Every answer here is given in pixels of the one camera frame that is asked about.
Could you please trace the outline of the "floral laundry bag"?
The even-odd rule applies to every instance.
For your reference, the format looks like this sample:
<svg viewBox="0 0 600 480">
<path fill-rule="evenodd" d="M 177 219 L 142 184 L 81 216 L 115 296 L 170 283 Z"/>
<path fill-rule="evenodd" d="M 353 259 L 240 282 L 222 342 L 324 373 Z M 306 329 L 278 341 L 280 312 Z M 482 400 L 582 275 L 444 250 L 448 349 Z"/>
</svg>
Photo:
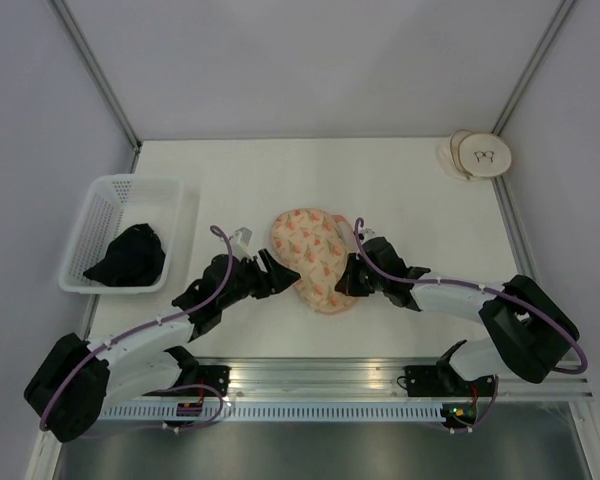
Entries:
<svg viewBox="0 0 600 480">
<path fill-rule="evenodd" d="M 296 208 L 281 213 L 269 237 L 279 261 L 300 274 L 295 289 L 311 310 L 323 315 L 341 314 L 356 299 L 335 290 L 353 252 L 353 229 L 341 215 L 317 208 Z"/>
</svg>

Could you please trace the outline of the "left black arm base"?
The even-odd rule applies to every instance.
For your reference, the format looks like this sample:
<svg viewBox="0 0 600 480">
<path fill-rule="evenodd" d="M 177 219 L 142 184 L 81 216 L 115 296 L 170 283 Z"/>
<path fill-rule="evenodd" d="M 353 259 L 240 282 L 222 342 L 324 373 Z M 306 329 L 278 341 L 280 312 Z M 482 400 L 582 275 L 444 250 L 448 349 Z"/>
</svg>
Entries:
<svg viewBox="0 0 600 480">
<path fill-rule="evenodd" d="M 231 368 L 227 365 L 199 365 L 195 373 L 186 373 L 171 389 L 152 391 L 146 393 L 146 396 L 214 397 L 215 394 L 208 390 L 210 387 L 224 397 L 230 383 L 230 371 Z"/>
</svg>

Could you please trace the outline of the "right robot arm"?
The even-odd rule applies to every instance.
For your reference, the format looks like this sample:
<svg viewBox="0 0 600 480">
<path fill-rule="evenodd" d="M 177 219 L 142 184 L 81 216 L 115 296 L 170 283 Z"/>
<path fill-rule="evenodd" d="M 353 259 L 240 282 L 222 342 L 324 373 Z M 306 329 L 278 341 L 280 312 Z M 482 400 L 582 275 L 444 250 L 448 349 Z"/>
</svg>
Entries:
<svg viewBox="0 0 600 480">
<path fill-rule="evenodd" d="M 482 326 L 486 338 L 461 340 L 437 361 L 439 388 L 458 395 L 473 380 L 513 373 L 539 384 L 575 352 L 582 373 L 588 363 L 578 344 L 575 324 L 530 277 L 516 275 L 496 284 L 441 277 L 425 267 L 409 266 L 383 236 L 365 229 L 354 236 L 358 250 L 347 258 L 336 290 L 347 297 L 383 294 L 391 304 L 415 312 L 441 313 Z"/>
</svg>

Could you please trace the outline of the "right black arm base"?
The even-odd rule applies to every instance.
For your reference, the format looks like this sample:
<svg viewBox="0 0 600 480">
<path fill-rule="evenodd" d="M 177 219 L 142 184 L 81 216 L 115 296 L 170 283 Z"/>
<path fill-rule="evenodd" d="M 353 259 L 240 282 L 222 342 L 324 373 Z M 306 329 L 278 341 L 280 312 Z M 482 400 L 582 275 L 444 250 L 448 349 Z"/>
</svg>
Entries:
<svg viewBox="0 0 600 480">
<path fill-rule="evenodd" d="M 437 368 L 428 365 L 405 366 L 403 373 L 396 378 L 396 385 L 409 398 L 448 398 L 464 394 L 460 387 L 445 384 Z"/>
</svg>

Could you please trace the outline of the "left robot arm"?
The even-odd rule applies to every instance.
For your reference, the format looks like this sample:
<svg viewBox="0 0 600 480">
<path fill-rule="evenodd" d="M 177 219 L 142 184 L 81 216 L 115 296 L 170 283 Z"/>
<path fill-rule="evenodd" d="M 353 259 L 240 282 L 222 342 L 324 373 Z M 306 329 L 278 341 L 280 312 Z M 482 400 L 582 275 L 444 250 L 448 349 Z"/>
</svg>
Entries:
<svg viewBox="0 0 600 480">
<path fill-rule="evenodd" d="M 61 337 L 25 387 L 24 399 L 41 429 L 67 443 L 128 400 L 170 390 L 189 395 L 198 384 L 199 363 L 186 345 L 215 328 L 224 310 L 280 294 L 299 279 L 267 250 L 242 259 L 217 255 L 162 315 L 97 340 Z"/>
</svg>

